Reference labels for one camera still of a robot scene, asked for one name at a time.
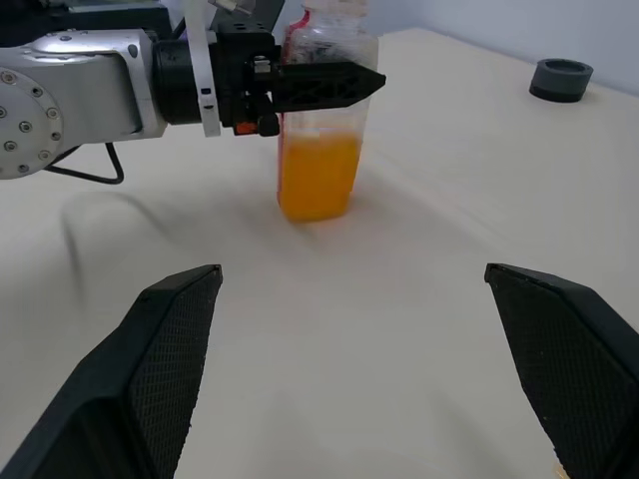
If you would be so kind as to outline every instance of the cable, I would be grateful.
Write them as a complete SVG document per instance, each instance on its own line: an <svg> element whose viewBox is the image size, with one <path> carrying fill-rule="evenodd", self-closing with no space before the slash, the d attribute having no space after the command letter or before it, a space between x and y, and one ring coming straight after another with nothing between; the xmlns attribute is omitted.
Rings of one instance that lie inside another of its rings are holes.
<svg viewBox="0 0 639 479"><path fill-rule="evenodd" d="M178 26L176 26L175 30L171 33L172 40L179 40L184 31L187 29L187 21L186 19L180 20Z"/></svg>
<svg viewBox="0 0 639 479"><path fill-rule="evenodd" d="M118 152L116 152L113 143L106 143L107 152L109 153L109 159L111 160L111 164L113 165L113 169L116 171L116 178L105 178L98 177L96 175L90 175L88 173L77 172L75 170L68 170L66 168L55 167L54 165L61 162L65 158L69 157L72 153L78 150L80 147L72 148L71 150L63 153L55 161L45 168L45 171L50 173L55 173L57 175L62 175L65 177L78 178L80 180L86 180L87 182L100 183L102 185L119 185L124 182L124 170L122 169L122 165L120 164L120 159L118 158Z"/></svg>

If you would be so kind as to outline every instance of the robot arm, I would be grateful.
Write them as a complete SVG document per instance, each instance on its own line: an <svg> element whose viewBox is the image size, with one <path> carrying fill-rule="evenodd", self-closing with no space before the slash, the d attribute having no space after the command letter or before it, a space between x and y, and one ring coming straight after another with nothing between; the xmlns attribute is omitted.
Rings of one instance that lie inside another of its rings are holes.
<svg viewBox="0 0 639 479"><path fill-rule="evenodd" d="M203 26L197 44L189 12L185 41L167 35L157 14L144 21L147 10L123 22L38 5L0 7L10 9L0 11L0 179L56 168L83 144L159 138L168 124L276 136L277 113L346 107L385 83L351 62L281 65L271 32L249 18L217 32Z"/></svg>

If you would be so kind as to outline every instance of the orange liquid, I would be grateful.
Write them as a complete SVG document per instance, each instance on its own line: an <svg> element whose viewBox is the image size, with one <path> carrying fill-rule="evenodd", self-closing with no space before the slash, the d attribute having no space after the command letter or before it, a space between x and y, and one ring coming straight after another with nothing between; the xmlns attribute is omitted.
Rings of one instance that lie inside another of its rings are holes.
<svg viewBox="0 0 639 479"><path fill-rule="evenodd" d="M355 134L286 135L278 193L285 216L294 223L307 223L345 214L360 151L361 138Z"/></svg>

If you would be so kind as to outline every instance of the table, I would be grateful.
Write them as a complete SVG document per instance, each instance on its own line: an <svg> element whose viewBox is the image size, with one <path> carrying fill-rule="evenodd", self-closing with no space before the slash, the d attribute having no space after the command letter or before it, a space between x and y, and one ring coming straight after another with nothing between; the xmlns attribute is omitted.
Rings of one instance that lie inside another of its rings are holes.
<svg viewBox="0 0 639 479"><path fill-rule="evenodd" d="M534 66L424 30L381 39L352 208L296 227L276 141L200 127L118 145L118 188L0 186L0 464L136 295L220 263L177 478L539 479L490 261L556 273L639 325L639 99L533 98ZM101 147L70 166L106 173Z"/></svg>

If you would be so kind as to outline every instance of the bottle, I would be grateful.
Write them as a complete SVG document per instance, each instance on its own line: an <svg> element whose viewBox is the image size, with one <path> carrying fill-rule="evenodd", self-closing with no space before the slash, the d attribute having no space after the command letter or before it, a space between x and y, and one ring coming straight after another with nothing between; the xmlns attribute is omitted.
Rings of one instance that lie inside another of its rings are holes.
<svg viewBox="0 0 639 479"><path fill-rule="evenodd" d="M286 32L283 63L352 61L377 69L377 38L361 21L367 0L305 0ZM340 217L357 173L368 100L344 109L282 117L278 201L293 223Z"/></svg>

